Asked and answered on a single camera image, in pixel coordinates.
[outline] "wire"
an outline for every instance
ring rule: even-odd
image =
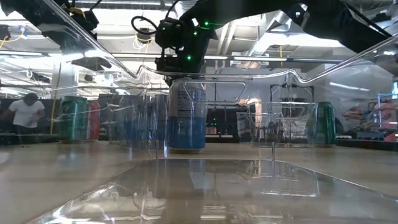
[[[166,13],[165,19],[169,17],[170,12],[173,10],[173,8],[175,7],[175,5],[176,5],[179,1],[180,1],[180,0],[176,0],[176,1],[173,2],[173,4],[170,6],[169,10],[168,10],[167,13]],[[142,30],[139,30],[139,29],[134,25],[134,21],[135,21],[136,19],[140,19],[140,20],[149,22],[149,23],[155,28],[155,31],[152,31],[152,32],[144,32],[144,31],[142,31]],[[143,35],[152,35],[152,34],[155,34],[156,31],[158,31],[158,29],[159,29],[159,28],[157,27],[157,25],[156,25],[154,22],[152,22],[150,19],[148,19],[148,18],[146,18],[146,17],[144,17],[144,16],[134,16],[134,17],[131,19],[131,25],[132,25],[132,28],[133,28],[137,33],[143,34]]]
[[[17,41],[17,40],[21,39],[23,35],[24,35],[24,30],[22,30],[20,36],[17,37],[17,38],[15,38],[14,40],[7,40],[7,38],[8,38],[9,36],[8,36],[8,35],[5,36],[4,39],[1,41],[0,49],[3,47],[4,43],[6,43],[6,42],[14,42],[14,41]]]
[[[8,38],[8,36],[5,36],[5,38],[2,40],[1,44],[0,44],[0,49],[2,48],[2,46],[4,45],[4,43],[6,42],[6,39]]]
[[[98,0],[98,1],[94,4],[94,6],[92,6],[92,7],[90,8],[90,11],[92,11],[95,7],[97,7],[97,6],[101,3],[101,1],[102,1],[102,0]]]
[[[139,30],[139,29],[134,25],[134,21],[135,21],[136,19],[140,19],[140,20],[149,22],[149,23],[155,28],[155,31],[152,31],[152,32],[144,32],[144,31],[142,31],[142,30]],[[153,34],[155,34],[156,31],[158,30],[157,25],[156,25],[154,22],[152,22],[150,19],[148,19],[148,18],[146,18],[146,17],[144,17],[144,16],[134,16],[134,17],[131,19],[131,25],[132,25],[132,28],[133,28],[137,33],[142,34],[142,35],[153,35]]]
[[[140,39],[140,38],[138,38],[138,36],[136,36],[136,39],[137,39],[137,40],[141,40],[141,41],[147,41],[147,42],[153,40],[153,38],[150,38],[150,39],[147,39],[147,40]]]

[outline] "ceiling light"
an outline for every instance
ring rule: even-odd
[[[129,58],[157,58],[160,54],[113,54],[114,57],[129,57]]]
[[[95,1],[79,1],[79,3],[88,3],[93,4]],[[157,2],[138,2],[138,1],[102,1],[102,4],[133,4],[133,5],[153,5],[160,6],[160,3]]]
[[[7,51],[7,50],[0,50],[0,55],[43,56],[41,53],[37,52],[18,52],[18,51]]]
[[[287,44],[303,47],[343,47],[337,40],[321,39],[308,34],[290,35]]]
[[[54,60],[61,61],[61,62],[70,62],[73,60],[81,59],[83,57],[83,54],[77,53],[77,54],[49,54]]]
[[[227,60],[227,56],[217,56],[217,55],[207,55],[205,56],[205,59],[208,60]]]
[[[391,55],[391,56],[395,55],[394,52],[390,52],[390,51],[385,51],[385,52],[383,52],[383,54],[384,55]]]
[[[136,38],[136,35],[98,35],[98,40],[124,40]]]
[[[250,39],[250,38],[242,38],[242,37],[234,37],[234,40],[242,40],[242,41],[257,41],[256,39]]]
[[[102,50],[88,50],[85,52],[86,57],[101,57],[108,56],[108,54],[104,53]]]
[[[365,89],[365,88],[360,88],[360,87],[355,87],[355,86],[348,86],[348,85],[343,85],[343,84],[334,83],[334,82],[331,82],[330,85],[331,86],[340,87],[340,88],[345,88],[347,90],[370,91],[370,90]]]
[[[234,57],[234,60],[256,61],[256,62],[286,62],[287,58],[277,58],[277,57]]]

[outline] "green can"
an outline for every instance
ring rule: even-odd
[[[318,103],[315,144],[318,147],[333,147],[336,145],[335,109],[330,102]]]
[[[66,96],[62,102],[60,138],[81,141],[87,138],[88,101],[84,97]]]

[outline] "person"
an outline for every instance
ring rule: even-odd
[[[44,105],[35,93],[28,93],[21,100],[14,101],[2,114],[1,119],[6,119],[15,113],[12,122],[19,137],[21,145],[30,141],[30,134],[35,134],[37,122],[44,117]]]

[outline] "red can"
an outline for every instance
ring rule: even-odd
[[[87,140],[100,139],[100,104],[97,101],[88,102]]]

